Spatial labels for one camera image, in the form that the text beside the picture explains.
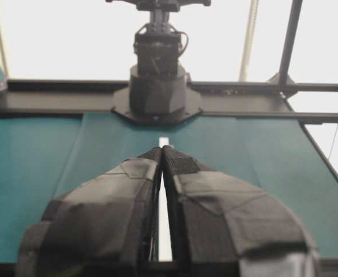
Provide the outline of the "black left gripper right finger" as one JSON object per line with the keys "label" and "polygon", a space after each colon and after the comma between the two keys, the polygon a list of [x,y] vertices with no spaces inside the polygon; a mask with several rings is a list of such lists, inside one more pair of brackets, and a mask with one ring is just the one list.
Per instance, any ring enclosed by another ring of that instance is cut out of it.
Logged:
{"label": "black left gripper right finger", "polygon": [[163,147],[172,254],[195,276],[319,276],[297,214],[275,196]]}

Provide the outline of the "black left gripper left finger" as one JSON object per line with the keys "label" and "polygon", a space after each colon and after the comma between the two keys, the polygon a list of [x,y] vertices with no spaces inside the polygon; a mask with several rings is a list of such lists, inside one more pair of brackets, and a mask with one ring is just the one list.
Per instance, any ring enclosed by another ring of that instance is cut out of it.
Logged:
{"label": "black left gripper left finger", "polygon": [[160,188],[159,147],[52,199],[27,228],[17,276],[137,276],[149,259]]}

